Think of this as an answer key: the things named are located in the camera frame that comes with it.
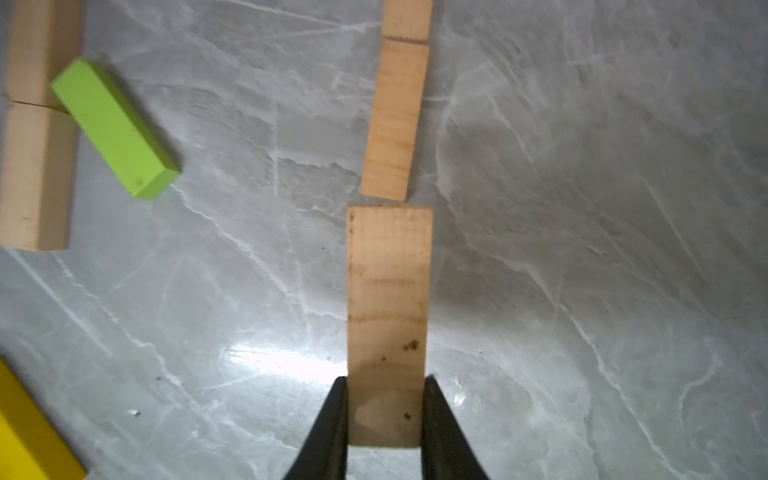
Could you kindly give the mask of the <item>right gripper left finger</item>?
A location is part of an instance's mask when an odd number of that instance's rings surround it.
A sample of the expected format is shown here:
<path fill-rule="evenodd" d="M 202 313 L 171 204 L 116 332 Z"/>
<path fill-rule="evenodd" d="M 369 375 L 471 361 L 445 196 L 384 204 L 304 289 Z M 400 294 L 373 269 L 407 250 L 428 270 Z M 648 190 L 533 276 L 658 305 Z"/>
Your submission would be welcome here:
<path fill-rule="evenodd" d="M 284 480 L 345 480 L 348 425 L 347 378 L 340 376 Z"/>

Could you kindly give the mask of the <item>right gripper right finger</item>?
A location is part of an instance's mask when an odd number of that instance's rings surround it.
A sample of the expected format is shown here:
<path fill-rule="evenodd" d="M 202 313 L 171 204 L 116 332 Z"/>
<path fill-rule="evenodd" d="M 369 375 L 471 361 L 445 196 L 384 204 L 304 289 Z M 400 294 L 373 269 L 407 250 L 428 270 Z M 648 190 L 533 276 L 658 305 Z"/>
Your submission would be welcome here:
<path fill-rule="evenodd" d="M 423 479 L 489 479 L 433 375 L 425 379 L 421 430 Z"/>

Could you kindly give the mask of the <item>wooden block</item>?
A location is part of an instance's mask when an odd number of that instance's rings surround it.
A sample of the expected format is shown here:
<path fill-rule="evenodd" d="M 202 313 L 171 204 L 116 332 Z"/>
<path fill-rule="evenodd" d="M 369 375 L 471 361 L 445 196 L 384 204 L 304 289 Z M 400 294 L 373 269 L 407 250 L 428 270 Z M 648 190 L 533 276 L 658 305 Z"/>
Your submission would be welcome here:
<path fill-rule="evenodd" d="M 433 223 L 428 207 L 348 210 L 348 438 L 355 446 L 421 444 Z"/>
<path fill-rule="evenodd" d="M 433 0 L 385 0 L 382 36 L 386 39 L 426 44 L 429 41 Z"/>

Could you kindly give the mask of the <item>wooden block number 53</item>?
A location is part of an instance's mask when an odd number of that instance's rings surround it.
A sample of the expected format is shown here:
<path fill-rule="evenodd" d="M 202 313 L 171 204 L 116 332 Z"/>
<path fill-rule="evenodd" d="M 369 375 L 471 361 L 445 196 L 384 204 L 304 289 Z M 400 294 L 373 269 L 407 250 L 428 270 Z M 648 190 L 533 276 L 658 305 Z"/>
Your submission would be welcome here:
<path fill-rule="evenodd" d="M 430 48 L 385 39 L 360 192 L 404 202 L 413 163 Z"/>

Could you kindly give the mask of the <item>green block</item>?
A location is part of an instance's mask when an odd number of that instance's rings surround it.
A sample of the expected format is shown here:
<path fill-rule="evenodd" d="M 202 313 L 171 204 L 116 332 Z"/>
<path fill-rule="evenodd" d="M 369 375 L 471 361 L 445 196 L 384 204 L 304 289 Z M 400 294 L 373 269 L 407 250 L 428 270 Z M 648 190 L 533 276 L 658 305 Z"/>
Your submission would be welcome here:
<path fill-rule="evenodd" d="M 148 122 L 102 67 L 77 58 L 51 88 L 133 197 L 155 199 L 180 175 Z"/>

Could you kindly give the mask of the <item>wooden block number 70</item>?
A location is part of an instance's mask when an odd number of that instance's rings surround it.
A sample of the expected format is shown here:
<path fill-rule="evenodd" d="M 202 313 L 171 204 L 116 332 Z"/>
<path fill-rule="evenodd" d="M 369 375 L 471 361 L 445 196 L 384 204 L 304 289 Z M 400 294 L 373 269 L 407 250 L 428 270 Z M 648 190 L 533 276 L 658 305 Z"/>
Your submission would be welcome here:
<path fill-rule="evenodd" d="M 5 94 L 11 101 L 64 109 L 51 82 L 80 54 L 83 0 L 22 0 L 12 8 Z"/>

